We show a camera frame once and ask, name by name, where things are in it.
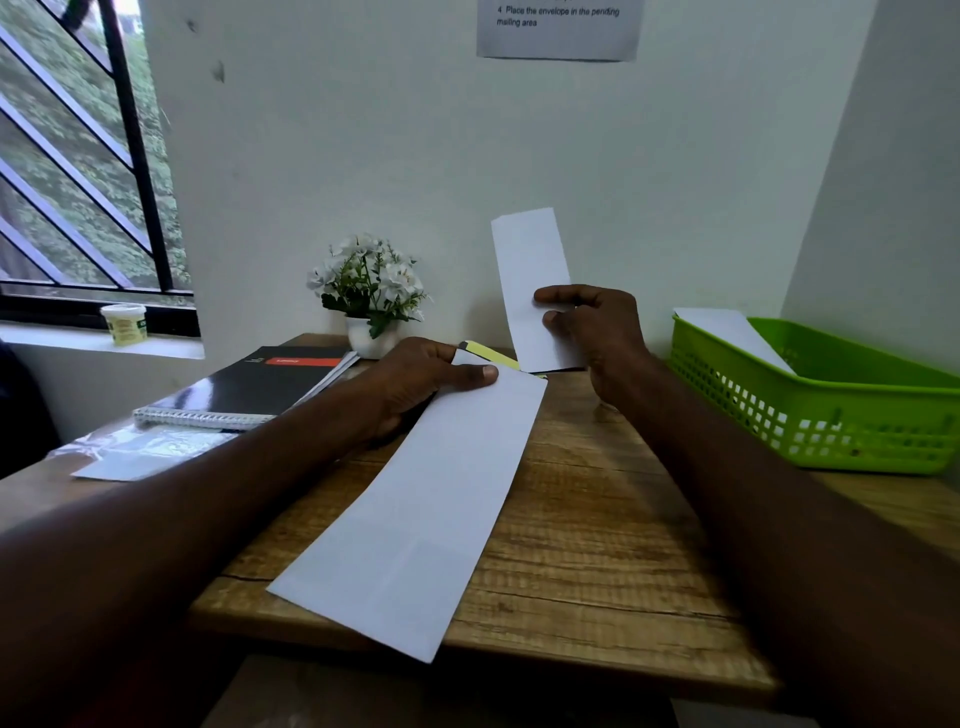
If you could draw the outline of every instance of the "tree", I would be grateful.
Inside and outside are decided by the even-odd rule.
[[[105,49],[99,15],[93,13],[81,33]],[[86,111],[126,147],[123,120],[113,80],[44,10],[37,0],[4,0],[0,25],[39,62]],[[177,203],[160,126],[153,78],[143,35],[126,35],[125,46],[144,145],[149,157],[156,203],[178,288],[190,288]],[[0,46],[0,91],[128,219],[144,229],[136,183],[130,172],[4,46]],[[46,198],[81,234],[138,286],[157,286],[150,257],[105,215],[42,151],[6,117],[0,117],[0,156]],[[110,281],[9,185],[0,182],[0,213],[76,282]],[[6,250],[5,259],[11,256]],[[69,292],[76,296],[76,291]],[[92,296],[120,300],[117,294]],[[172,297],[156,297],[170,303]]]

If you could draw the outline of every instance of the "potted plant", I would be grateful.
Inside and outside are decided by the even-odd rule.
[[[427,296],[415,263],[390,241],[364,232],[330,246],[330,257],[313,269],[307,287],[324,308],[347,314],[353,350],[379,359],[399,341],[399,322],[423,320],[420,303]]]

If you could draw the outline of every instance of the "dark fabric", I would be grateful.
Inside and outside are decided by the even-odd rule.
[[[59,446],[60,436],[34,378],[0,341],[0,477],[33,465]]]

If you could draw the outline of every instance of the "plastic sheet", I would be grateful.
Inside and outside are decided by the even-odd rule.
[[[102,428],[55,449],[48,457],[79,452],[94,462],[73,473],[98,480],[139,480],[160,473],[237,436],[182,425],[135,425]]]

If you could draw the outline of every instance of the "green plastic basket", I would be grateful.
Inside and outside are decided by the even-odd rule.
[[[803,468],[939,473],[960,446],[960,377],[781,319],[749,319],[790,375],[676,316],[670,366]]]

